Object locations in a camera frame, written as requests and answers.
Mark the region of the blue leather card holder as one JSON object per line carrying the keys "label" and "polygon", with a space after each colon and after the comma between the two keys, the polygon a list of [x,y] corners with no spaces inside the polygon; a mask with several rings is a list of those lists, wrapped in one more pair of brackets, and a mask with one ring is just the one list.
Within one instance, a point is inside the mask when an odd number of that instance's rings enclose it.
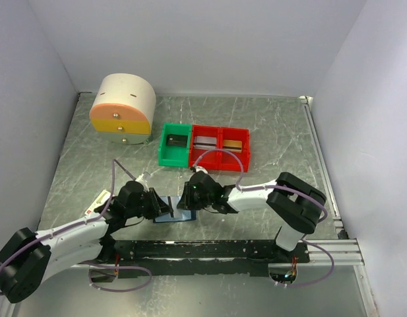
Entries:
{"label": "blue leather card holder", "polygon": [[162,196],[162,201],[168,204],[172,211],[168,214],[159,216],[153,220],[153,223],[180,223],[187,221],[195,221],[197,219],[196,211],[178,209],[177,204],[180,196]]}

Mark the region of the dark card with chip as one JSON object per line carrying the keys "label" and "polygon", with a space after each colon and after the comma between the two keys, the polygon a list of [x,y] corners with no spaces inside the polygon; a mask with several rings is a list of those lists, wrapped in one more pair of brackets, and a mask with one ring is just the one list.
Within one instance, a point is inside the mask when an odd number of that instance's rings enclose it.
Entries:
{"label": "dark card with chip", "polygon": [[168,134],[166,145],[171,147],[187,147],[189,137],[187,135]]}

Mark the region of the grey magnetic stripe card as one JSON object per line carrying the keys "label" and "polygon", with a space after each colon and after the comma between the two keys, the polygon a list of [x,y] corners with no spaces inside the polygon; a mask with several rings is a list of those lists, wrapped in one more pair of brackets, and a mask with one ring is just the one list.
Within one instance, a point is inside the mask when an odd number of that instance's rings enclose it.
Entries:
{"label": "grey magnetic stripe card", "polygon": [[196,149],[215,149],[217,148],[217,138],[208,136],[196,136],[193,141],[193,147]]}

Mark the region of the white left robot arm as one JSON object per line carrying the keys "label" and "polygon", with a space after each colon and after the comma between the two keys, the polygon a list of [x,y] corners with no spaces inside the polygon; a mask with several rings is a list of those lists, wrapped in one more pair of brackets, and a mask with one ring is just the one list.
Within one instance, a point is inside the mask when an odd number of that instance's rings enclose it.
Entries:
{"label": "white left robot arm", "polygon": [[106,264],[115,256],[112,234],[129,219],[153,220],[171,210],[154,188],[129,181],[79,220],[38,232],[20,229],[0,251],[0,295],[18,303],[73,265]]}

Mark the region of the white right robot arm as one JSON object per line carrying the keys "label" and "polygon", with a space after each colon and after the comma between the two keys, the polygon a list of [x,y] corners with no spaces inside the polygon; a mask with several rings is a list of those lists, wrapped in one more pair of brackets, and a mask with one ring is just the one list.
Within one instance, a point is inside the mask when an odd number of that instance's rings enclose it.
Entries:
{"label": "white right robot arm", "polygon": [[211,207],[221,214],[273,210],[284,224],[276,235],[272,255],[284,263],[294,256],[298,242],[326,219],[326,201],[325,194],[289,172],[264,184],[222,186],[199,171],[184,184],[177,208],[198,211]]}

